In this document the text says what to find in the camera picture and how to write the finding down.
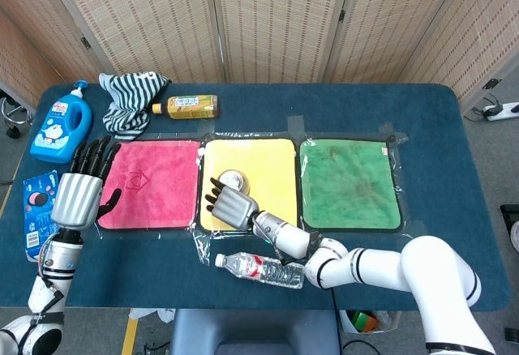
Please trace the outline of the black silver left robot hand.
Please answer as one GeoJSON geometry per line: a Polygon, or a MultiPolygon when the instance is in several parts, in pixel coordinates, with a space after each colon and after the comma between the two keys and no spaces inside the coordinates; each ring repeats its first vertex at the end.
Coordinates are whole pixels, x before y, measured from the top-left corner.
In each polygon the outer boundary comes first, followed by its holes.
{"type": "Polygon", "coordinates": [[[58,231],[80,232],[114,210],[122,190],[116,188],[105,203],[101,202],[109,171],[121,149],[106,135],[91,142],[83,141],[74,151],[70,168],[61,177],[51,214],[58,231]]]}

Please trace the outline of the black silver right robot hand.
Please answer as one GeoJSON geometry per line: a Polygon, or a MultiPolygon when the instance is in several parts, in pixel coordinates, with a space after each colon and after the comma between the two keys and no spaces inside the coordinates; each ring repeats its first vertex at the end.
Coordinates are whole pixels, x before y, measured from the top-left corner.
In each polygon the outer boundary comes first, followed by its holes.
{"type": "Polygon", "coordinates": [[[212,216],[223,221],[237,231],[247,231],[252,227],[254,216],[260,212],[258,203],[248,195],[224,183],[210,178],[213,184],[211,194],[205,195],[206,209],[212,216]]]}

